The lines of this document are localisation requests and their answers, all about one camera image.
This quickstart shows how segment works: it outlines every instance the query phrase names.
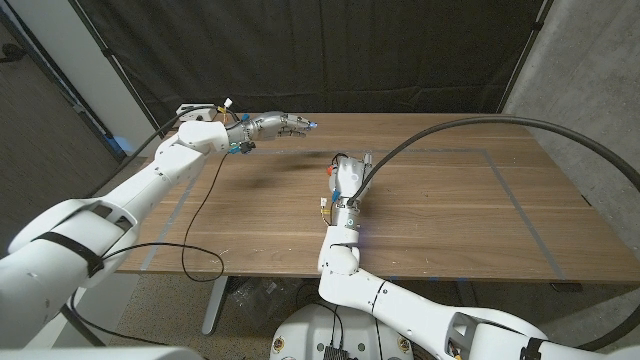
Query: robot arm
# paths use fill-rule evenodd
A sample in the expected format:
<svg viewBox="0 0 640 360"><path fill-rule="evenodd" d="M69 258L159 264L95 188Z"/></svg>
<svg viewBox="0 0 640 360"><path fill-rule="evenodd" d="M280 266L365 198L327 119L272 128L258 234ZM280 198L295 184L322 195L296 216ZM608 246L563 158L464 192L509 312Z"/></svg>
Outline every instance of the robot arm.
<svg viewBox="0 0 640 360"><path fill-rule="evenodd" d="M529 347L530 339L547 339L538 328L516 316L493 309L440 305L360 269L358 206L366 191L353 205L347 200L370 169L369 154L362 161L341 157L332 168L333 225L327 228L318 259L322 274L319 292L325 300L373 315L439 360L457 359L450 344L464 360L516 360L521 359L520 352ZM536 345L539 348L531 351L544 355L542 360L603 357L546 341L534 341L531 346Z"/></svg>
<svg viewBox="0 0 640 360"><path fill-rule="evenodd" d="M78 287L92 287L128 256L102 256L133 245L142 221L174 186L202 171L215 152L247 153L253 140L303 136L316 126L269 112L230 128L188 121L157 149L155 160L105 196L72 199L29 223L0 260L0 348L22 347Z"/></svg>

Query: wire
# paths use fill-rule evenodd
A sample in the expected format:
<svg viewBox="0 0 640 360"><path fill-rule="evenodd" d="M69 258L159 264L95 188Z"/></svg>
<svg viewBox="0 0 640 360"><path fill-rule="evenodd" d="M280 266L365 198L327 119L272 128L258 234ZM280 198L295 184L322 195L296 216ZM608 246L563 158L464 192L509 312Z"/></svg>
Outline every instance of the wire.
<svg viewBox="0 0 640 360"><path fill-rule="evenodd" d="M101 188L103 188L109 181L111 181L120 171L122 171L122 169L124 169L125 167L127 167L131 161L133 161L133 159L136 158L136 156L138 156L142 150L144 150L144 148L146 148L151 141L158 136L161 132L170 129L175 123L176 121L183 115L188 114L191 111L194 110L200 110L200 109L210 109L210 108L215 108L215 106L212 105L203 105L203 106L195 106L192 108L189 108L188 110L185 110L179 114L177 114L176 116L174 116L173 118L171 118L169 121L167 121L167 123L165 123L162 127L160 127L158 130L156 130L133 154L131 154L131 156L125 160L124 162L122 162L120 164L120 166L118 166L116 168L116 170L114 170L114 172L107 178L105 179L102 183L100 183L98 186L96 186L87 196L85 196L85 198L90 198L93 197ZM212 120L214 120L216 118L216 116L218 116L218 113L216 112L216 114L213 116ZM207 199L209 198L209 194L211 193L211 190L213 189L213 185L215 184L216 179L218 178L218 174L220 172L220 168L222 167L222 162L224 161L224 159L227 157L228 153L224 155L224 157L222 158L222 160L220 161L220 166L218 167L218 170L216 172L215 178L213 179L213 182L211 184L211 188L209 189L209 192L207 193L207 196L205 197L204 201L202 202L202 204L200 205L200 208L198 208L198 211L196 211L196 214L194 215L194 217L191 219L191 223L189 224L189 228L191 228L191 224L193 223L193 220L195 219L195 217L198 215L198 212L200 211L200 209L202 208L202 206L204 205L204 203L207 201ZM114 251L110 254L108 254L107 256L103 256L103 260L107 260L109 258L111 258L112 256L115 256L117 254L123 253L125 251L129 251L129 250L133 250L133 249L137 249L140 247L146 247L146 246L171 246L171 247L181 247L182 248L182 270L184 271L185 275L193 280L193 281L199 281L199 282L203 282L203 280L199 280L199 279L195 279L193 278L186 270L185 266L184 266L184 249L188 248L188 249L194 249L194 250L198 250L198 251L202 251L205 252L207 254L213 255L215 257L218 258L218 260L220 260L220 265L221 265L221 270L220 270L220 274L218 274L215 278L212 279L207 279L204 281L214 281L216 279L218 279L220 276L222 276L222 274L224 273L224 261L222 260L222 258L220 257L220 255L197 247L197 246L191 246L191 245L186 245L186 234L185 234L185 241L182 244L173 244L173 243L144 243L144 244L138 244L138 245L133 245L133 246L128 246L126 248ZM85 319L84 317L82 317L78 311L75 308L75 296L76 296L76 292L78 290L74 291L73 294L71 295L71 303L69 304L69 306L67 306L66 304L63 306L62 310L64 310L65 308L70 308L70 313L68 314L69 316L67 317L65 315L65 317L67 317L67 319L70 322L74 322L73 317L75 317L76 319L80 320L82 323L87 324L91 327L93 327L94 329L100 330L102 332L105 332L107 334L110 334L112 336L117 336L117 337L121 337L124 339L130 339L130 340L135 340L135 341L140 341L140 342L145 342L148 344L154 344L154 345L167 345L165 343L161 343L161 342L156 342L156 341L152 341L152 340L147 340L147 339L143 339L143 338L138 338L135 336L128 336L128 335L123 335L120 333L117 333L115 331L111 331L111 330L107 330L103 327L100 327L92 322L90 322L89 320ZM91 330L87 329L86 327L83 328L83 326L80 326L82 324L78 323L78 327L76 327L76 330L78 330L87 340L89 340L91 342L91 335L93 334L91 332Z"/></svg>
<svg viewBox="0 0 640 360"><path fill-rule="evenodd" d="M336 308L333 310L333 325L331 326L331 342L333 343L333 335L335 335L336 333L336 315L338 315L338 305L336 305ZM342 331L340 331L340 349L342 349L342 337L344 335L342 335Z"/></svg>
<svg viewBox="0 0 640 360"><path fill-rule="evenodd" d="M78 319L80 319L80 321L82 321L83 323L91 326L92 328L94 328L96 330L100 330L100 331L102 331L104 333L107 333L109 335L117 336L117 337L120 337L120 338L123 338L123 339L136 340L136 341L144 342L144 343L147 343L147 344L153 344L153 345L169 346L168 344L161 343L161 342L158 342L158 341L142 339L142 338L138 338L138 337L135 337L135 336L123 335L123 334L117 333L115 331L111 331L111 330L105 329L105 328L103 328L101 326L98 326L98 325L92 323L91 321L85 319L84 317L82 317L82 315L80 315L78 313L78 310L76 310L75 303L76 303L76 293L77 292L78 292L78 290L74 291L73 294L71 294L71 299L69 301L69 307L71 308L71 311L73 312L73 314Z"/></svg>
<svg viewBox="0 0 640 360"><path fill-rule="evenodd" d="M329 208L329 226L333 225L333 201L331 202L331 207Z"/></svg>
<svg viewBox="0 0 640 360"><path fill-rule="evenodd" d="M93 197L98 191L100 191L100 189L102 189L105 185L107 185L107 183L109 181L111 181L116 175L118 175L118 173L120 173L120 171L122 171L122 169L126 168L133 161L133 159L135 159L138 155L140 155L142 150L144 150L151 143L151 141L153 141L153 139L156 138L156 136L160 135L162 132L164 132L166 130L171 129L171 127L176 123L176 121L178 121L178 119L180 119L181 116L186 115L186 114L188 114L188 113L190 113L192 111L195 111L195 110L212 109L212 108L215 109L216 106L215 105L194 106L192 108L189 108L189 109L177 114L176 116L172 117L171 119L169 119L169 121L167 121L164 125L162 125L160 128L158 128L158 130L156 130L151 136L149 136L149 138L147 140L145 140L145 142L143 142L142 145L140 145L140 147L136 151L134 151L133 154L131 154L131 156L129 156L125 161L123 161L111 173L111 175L109 175L102 182L100 182L98 185L96 185L83 198L84 199L88 199L90 197Z"/></svg>
<svg viewBox="0 0 640 360"><path fill-rule="evenodd" d="M236 115L236 113L234 113L233 111L231 111L231 110L229 110L229 109L227 109L227 112L228 112L229 114L231 114L231 116L233 117L233 120L235 120L235 121L236 121L236 123L240 123L240 122L241 122L241 121L240 121L240 119L238 119L238 115Z"/></svg>
<svg viewBox="0 0 640 360"><path fill-rule="evenodd" d="M464 125L473 125L473 124L512 124L512 125L522 125L533 128L538 128L542 130L547 130L558 135L562 135L570 140L577 142L578 144L592 150L596 154L600 155L602 158L607 160L610 164L615 166L622 174L633 184L636 190L640 191L640 173L636 169L634 169L628 162L622 159L619 155L614 153L613 151L606 148L604 145L598 143L597 141L588 138L580 133L577 133L571 129L566 127L552 124L547 121L522 118L517 116L482 116L482 117L471 117L466 119L449 121L446 123L442 123L439 125L432 126L425 130L420 131L414 136L407 139L405 142L400 144L398 147L393 149L389 154L387 154L376 166L369 172L369 175L364 179L362 185L356 193L349 198L347 201L347 205L352 206L355 200L360 196L360 194L364 191L367 184L371 182L373 176L386 164L389 160L391 160L394 156L396 156L399 152L404 150L409 145L413 144L419 139L423 137L433 134L435 132L451 129L458 126ZM614 329L606 333L605 335L590 341L588 343L577 346L576 348L587 351L595 351L598 349L607 346L623 336L627 335L631 330L640 325L640 304L636 309L618 326Z"/></svg>
<svg viewBox="0 0 640 360"><path fill-rule="evenodd" d="M298 302L298 298L300 297L300 291L302 291L302 289L304 289L305 286L314 286L316 288L316 291L318 290L318 285L314 283L304 283L300 285L300 287L298 288L298 291L296 291L296 297L295 297L296 310L300 309L300 303Z"/></svg>
<svg viewBox="0 0 640 360"><path fill-rule="evenodd" d="M338 163L338 157L339 157L339 156L347 157L347 158L349 157L349 156L348 156L347 154L345 154L345 153L337 153L337 154L333 157L333 159L331 159L331 164L334 164L334 163L336 163L336 164L337 164L337 163Z"/></svg>
<svg viewBox="0 0 640 360"><path fill-rule="evenodd" d="M582 134L579 134L573 130L567 129L563 126L552 124L550 122L536 120L536 119L528 119L521 118L517 116L482 116L482 117L472 117L460 120L449 121L446 123L438 124L432 126L428 129L422 130L421 132L415 134L414 136L407 139L405 142L400 144L398 147L393 149L389 154L387 154L380 162L376 164L376 166L371 169L369 175L364 179L362 185L358 191L347 201L347 205L352 206L355 200L362 194L367 184L373 179L373 176L380 170L380 168L386 164L389 160L391 160L394 156L396 156L399 152L404 150L407 146L413 144L419 139L423 137L433 134L435 132L446 130L458 126L464 125L473 125L473 124L514 124L514 125L523 125L534 127L538 129L543 129L547 131L551 131L553 133L562 135L566 138L569 138L580 145L583 145L591 150L593 150L596 154L602 156L605 160L614 165L618 170L620 170L626 177L633 183L633 185L640 191L640 174L626 161L624 161L620 156L618 156L613 151L607 149L600 143L592 140Z"/></svg>
<svg viewBox="0 0 640 360"><path fill-rule="evenodd" d="M100 338L96 336L91 330L89 330L82 320L80 320L74 313L71 311L67 304L62 305L60 308L60 313L67 319L69 324L76 329L89 343L95 347L104 347L107 346Z"/></svg>
<svg viewBox="0 0 640 360"><path fill-rule="evenodd" d="M324 220L324 223L327 224L327 226L331 226L331 224L329 224L329 222L327 221L327 218L324 217L324 206L322 206L320 208L320 215L322 216L322 220Z"/></svg>
<svg viewBox="0 0 640 360"><path fill-rule="evenodd" d="M382 343L380 342L380 329L378 328L378 319L376 318L376 333L378 333L378 350L380 350L380 360L384 360L382 357Z"/></svg>
<svg viewBox="0 0 640 360"><path fill-rule="evenodd" d="M331 311L333 313L333 315L334 315L334 317L333 317L333 319L334 319L334 324L333 324L334 329L335 329L335 318L336 317L338 318L338 321L340 322L340 347L339 347L339 349L342 350L342 344L343 344L342 341L344 340L344 328L342 327L342 319L340 318L340 315L338 315L338 313L335 310L333 310L332 308L328 307L327 305L324 305L324 304L321 304L321 303L318 303L318 302L316 302L314 304L316 304L318 306L322 306L323 308L325 308L325 309L327 309L327 310L329 310L329 311ZM331 346L333 346L333 334L331 335Z"/></svg>
<svg viewBox="0 0 640 360"><path fill-rule="evenodd" d="M222 163L224 163L224 160L227 158L227 155L229 155L229 153L224 154L224 156L222 157L222 160L220 160L220 165L218 165L218 170L216 170L216 175L213 177L213 181L211 182L211 186L209 187L209 191L207 192L207 195L204 197L204 200L202 200L202 203L200 203L200 206L198 207L198 210L196 210L196 213L193 215L193 217L191 218L191 221L189 222L189 226L187 227L187 231L184 233L184 240L182 241L182 254L180 255L180 263L182 264L182 271L184 271L184 274L187 275L187 277L193 281L196 282L211 282L211 281L215 281L217 280L220 276L222 276L222 273L224 271L224 263L222 265L222 271L220 271L220 274L216 277L210 278L210 279L197 279L192 277L189 272L187 271L186 266L184 265L184 249L188 248L187 244L187 237L189 236L189 230L191 230L191 225L193 225L193 222L195 221L196 217L198 217L198 213L200 213L200 210L202 209L202 207L204 206L204 204L207 202L207 199L209 199L209 195L211 195L211 191L213 190L213 186L216 184L216 180L218 180L218 175L220 174L220 169L222 169ZM218 259L220 259L220 262L222 262L222 258L220 256L218 256L216 254L216 256L218 257Z"/></svg>

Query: white panel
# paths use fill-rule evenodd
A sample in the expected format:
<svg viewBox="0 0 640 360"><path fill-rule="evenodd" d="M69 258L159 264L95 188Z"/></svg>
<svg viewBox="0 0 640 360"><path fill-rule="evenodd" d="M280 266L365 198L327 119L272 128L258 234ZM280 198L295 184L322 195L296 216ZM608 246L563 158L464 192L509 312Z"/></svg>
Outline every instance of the white panel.
<svg viewBox="0 0 640 360"><path fill-rule="evenodd" d="M88 105L128 154L153 132L129 90L67 0L9 0ZM141 155L149 156L154 140Z"/></svg>

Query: black curtain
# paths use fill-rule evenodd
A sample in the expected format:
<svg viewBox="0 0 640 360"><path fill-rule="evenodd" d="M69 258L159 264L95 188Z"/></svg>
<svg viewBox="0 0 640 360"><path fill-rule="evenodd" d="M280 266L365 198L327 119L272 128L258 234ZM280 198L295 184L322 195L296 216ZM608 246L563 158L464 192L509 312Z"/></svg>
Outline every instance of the black curtain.
<svg viewBox="0 0 640 360"><path fill-rule="evenodd" d="M496 112L542 0L81 0L152 114Z"/></svg>

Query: table surface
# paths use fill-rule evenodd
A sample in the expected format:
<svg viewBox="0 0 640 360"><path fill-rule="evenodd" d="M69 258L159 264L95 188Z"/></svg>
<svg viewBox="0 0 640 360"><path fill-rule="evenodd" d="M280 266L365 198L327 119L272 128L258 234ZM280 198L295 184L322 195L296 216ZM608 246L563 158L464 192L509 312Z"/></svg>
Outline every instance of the table surface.
<svg viewBox="0 0 640 360"><path fill-rule="evenodd" d="M464 114L306 114L302 138L257 142L229 155L187 244L218 253L227 275L318 276L330 197L326 168L340 151L374 163L416 132ZM182 243L223 156L174 188L143 223L139 243ZM381 277L626 282L640 262L524 127L472 125L432 134L387 163L361 211L360 266ZM135 250L121 272L182 273L179 248ZM187 250L185 265L220 263Z"/></svg>

